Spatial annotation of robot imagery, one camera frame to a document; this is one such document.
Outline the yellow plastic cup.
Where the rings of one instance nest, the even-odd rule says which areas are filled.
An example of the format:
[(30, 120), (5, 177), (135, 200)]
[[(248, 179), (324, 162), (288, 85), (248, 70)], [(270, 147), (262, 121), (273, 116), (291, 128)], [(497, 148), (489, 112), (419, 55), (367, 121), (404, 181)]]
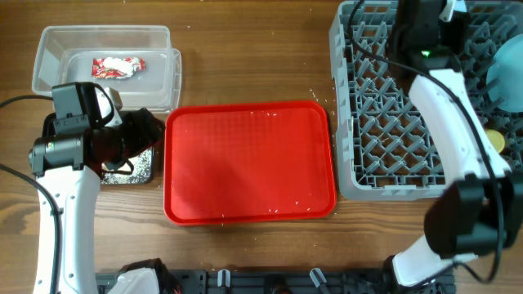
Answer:
[(503, 134), (499, 131), (492, 129), (486, 129), (485, 134), (489, 139), (491, 145), (494, 147), (498, 154), (502, 153), (506, 146), (506, 141)]

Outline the red snack wrapper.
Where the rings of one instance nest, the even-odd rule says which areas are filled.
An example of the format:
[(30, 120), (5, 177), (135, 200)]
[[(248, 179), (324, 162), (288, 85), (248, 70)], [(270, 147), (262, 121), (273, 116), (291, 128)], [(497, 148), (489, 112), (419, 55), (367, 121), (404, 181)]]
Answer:
[(145, 70), (145, 61), (140, 57), (106, 57), (94, 59), (92, 77), (94, 78), (130, 78), (135, 72)]

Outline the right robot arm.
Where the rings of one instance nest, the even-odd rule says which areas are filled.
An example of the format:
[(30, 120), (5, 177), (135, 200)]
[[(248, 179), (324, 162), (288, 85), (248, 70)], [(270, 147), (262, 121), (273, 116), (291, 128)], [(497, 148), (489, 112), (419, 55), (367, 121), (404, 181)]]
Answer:
[(465, 88), (458, 55), (468, 19), (462, 1), (401, 1), (387, 39), (392, 74), (427, 125), (446, 183), (423, 236), (391, 260), (407, 289), (480, 256), (500, 257), (522, 224), (522, 177), (494, 149)]

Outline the light blue plate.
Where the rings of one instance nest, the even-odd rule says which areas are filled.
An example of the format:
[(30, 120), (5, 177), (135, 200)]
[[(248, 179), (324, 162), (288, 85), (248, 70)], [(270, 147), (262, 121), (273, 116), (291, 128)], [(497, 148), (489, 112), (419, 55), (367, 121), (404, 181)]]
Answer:
[(503, 111), (522, 112), (522, 34), (506, 41), (493, 57), (487, 72), (490, 100)]

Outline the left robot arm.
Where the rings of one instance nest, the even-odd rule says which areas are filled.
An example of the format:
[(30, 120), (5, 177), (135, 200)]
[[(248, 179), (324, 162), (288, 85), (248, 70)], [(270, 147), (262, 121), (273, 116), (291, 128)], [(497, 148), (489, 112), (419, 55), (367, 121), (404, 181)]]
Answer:
[(120, 123), (41, 137), (29, 154), (38, 183), (36, 293), (96, 293), (94, 216), (102, 167), (123, 165), (156, 145), (165, 125), (147, 109)]

